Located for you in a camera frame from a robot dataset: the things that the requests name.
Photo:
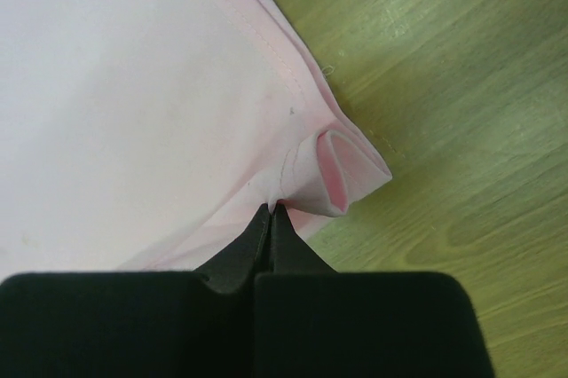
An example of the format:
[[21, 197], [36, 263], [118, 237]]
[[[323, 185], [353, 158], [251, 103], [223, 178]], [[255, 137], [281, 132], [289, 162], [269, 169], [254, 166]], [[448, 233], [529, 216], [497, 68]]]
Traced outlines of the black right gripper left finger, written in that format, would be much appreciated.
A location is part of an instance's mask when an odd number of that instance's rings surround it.
[[249, 377], [272, 221], [192, 272], [30, 272], [1, 285], [4, 377]]

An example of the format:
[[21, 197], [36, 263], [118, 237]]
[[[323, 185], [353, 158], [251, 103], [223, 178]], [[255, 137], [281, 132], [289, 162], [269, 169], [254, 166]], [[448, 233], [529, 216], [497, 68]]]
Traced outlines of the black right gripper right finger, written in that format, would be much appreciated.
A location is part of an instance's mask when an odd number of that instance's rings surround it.
[[441, 272], [337, 272], [272, 213], [255, 278], [256, 377], [492, 377], [463, 286]]

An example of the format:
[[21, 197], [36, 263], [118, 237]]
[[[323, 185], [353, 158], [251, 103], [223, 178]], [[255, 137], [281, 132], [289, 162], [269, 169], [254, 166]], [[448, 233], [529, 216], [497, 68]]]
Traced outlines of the pink t shirt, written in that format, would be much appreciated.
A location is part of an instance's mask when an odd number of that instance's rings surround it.
[[194, 269], [391, 179], [273, 0], [1, 0], [1, 274]]

